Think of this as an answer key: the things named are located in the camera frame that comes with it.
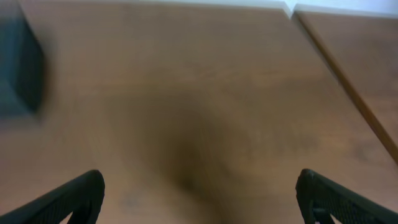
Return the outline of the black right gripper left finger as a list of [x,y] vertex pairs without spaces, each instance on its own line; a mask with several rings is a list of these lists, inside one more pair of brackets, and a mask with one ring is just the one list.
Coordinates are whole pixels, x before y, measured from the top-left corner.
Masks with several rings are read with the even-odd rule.
[[1,215],[1,223],[53,224],[69,217],[68,223],[95,224],[104,199],[100,171],[90,170],[49,193]]

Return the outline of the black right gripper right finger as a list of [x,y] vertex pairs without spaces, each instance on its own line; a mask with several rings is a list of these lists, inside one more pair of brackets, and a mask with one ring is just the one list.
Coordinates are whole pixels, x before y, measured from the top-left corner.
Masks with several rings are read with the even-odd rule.
[[310,169],[298,177],[296,198],[305,224],[397,224],[397,213]]

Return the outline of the black box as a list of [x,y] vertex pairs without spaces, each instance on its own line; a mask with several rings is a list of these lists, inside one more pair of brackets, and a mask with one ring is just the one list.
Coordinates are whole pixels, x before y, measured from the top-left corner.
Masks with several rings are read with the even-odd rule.
[[1,1],[1,117],[34,114],[43,101],[45,55],[17,1]]

